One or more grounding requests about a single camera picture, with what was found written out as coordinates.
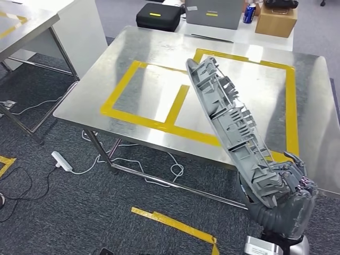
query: black case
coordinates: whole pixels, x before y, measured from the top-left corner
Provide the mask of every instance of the black case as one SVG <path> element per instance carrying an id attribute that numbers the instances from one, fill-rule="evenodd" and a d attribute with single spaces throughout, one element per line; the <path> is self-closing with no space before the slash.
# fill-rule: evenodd
<path id="1" fill-rule="evenodd" d="M 263 2 L 268 8 L 295 9 L 299 5 L 299 2 L 296 0 L 264 0 Z"/>
<path id="2" fill-rule="evenodd" d="M 145 4 L 136 17 L 140 28 L 152 28 L 173 32 L 179 24 L 181 9 L 177 6 Z"/>

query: cardboard box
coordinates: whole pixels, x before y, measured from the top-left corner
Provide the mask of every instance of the cardboard box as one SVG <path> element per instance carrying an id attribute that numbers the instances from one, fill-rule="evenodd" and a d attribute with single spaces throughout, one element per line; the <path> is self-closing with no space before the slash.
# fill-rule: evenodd
<path id="1" fill-rule="evenodd" d="M 270 9 L 265 5 L 257 20 L 256 33 L 288 38 L 298 19 L 298 9 Z"/>

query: yellow label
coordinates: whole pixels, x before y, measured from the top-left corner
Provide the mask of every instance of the yellow label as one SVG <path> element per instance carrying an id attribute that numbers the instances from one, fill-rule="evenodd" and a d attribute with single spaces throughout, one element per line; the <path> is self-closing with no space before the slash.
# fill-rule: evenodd
<path id="1" fill-rule="evenodd" d="M 216 14 L 216 13 L 210 13 L 210 12 L 207 12 L 206 15 L 207 15 L 207 16 L 212 16 L 212 17 L 217 17 L 217 16 L 219 16 L 219 14 Z"/>

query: power strip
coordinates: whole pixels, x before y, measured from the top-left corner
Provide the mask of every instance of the power strip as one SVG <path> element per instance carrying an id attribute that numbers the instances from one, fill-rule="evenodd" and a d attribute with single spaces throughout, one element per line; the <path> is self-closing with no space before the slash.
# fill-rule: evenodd
<path id="1" fill-rule="evenodd" d="M 57 151 L 54 151 L 52 156 L 57 160 L 57 164 L 55 165 L 57 168 L 63 167 L 66 172 L 71 172 L 73 168 L 69 164 L 66 159 L 64 159 L 62 155 L 60 155 Z"/>

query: yellow tape on floor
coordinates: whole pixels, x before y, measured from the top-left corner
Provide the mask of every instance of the yellow tape on floor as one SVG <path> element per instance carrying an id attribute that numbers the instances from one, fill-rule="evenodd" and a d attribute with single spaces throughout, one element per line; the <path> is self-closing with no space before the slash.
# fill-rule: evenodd
<path id="1" fill-rule="evenodd" d="M 0 156 L 0 163 L 5 164 L 4 167 L 0 169 L 0 177 L 5 174 L 10 166 L 11 166 L 16 158 L 5 158 Z"/>
<path id="2" fill-rule="evenodd" d="M 181 230 L 183 231 L 185 233 L 189 234 L 189 235 L 192 235 L 197 238 L 199 238 L 201 240 L 205 241 L 205 242 L 208 242 L 208 243 L 211 243 L 213 244 L 213 250 L 212 250 L 212 255 L 219 255 L 219 251 L 217 248 L 217 240 L 210 234 L 207 233 L 204 233 L 202 232 L 201 230 L 198 230 L 193 227 L 190 227 L 188 225 L 185 225 L 184 223 L 182 222 L 179 222 L 177 220 L 175 219 L 171 219 L 169 218 L 167 216 L 163 215 L 163 214 L 160 214 L 158 212 L 153 212 L 153 213 L 149 213 L 147 211 L 143 211 L 141 209 L 138 209 L 138 208 L 135 208 L 135 207 L 132 207 L 131 208 L 131 212 L 133 213 L 136 213 L 136 214 L 139 214 L 139 215 L 142 215 L 146 218 L 149 218 L 149 219 L 153 219 L 158 222 L 161 222 L 163 224 L 165 225 L 168 225 L 170 227 L 174 227 L 176 228 L 178 230 Z"/>

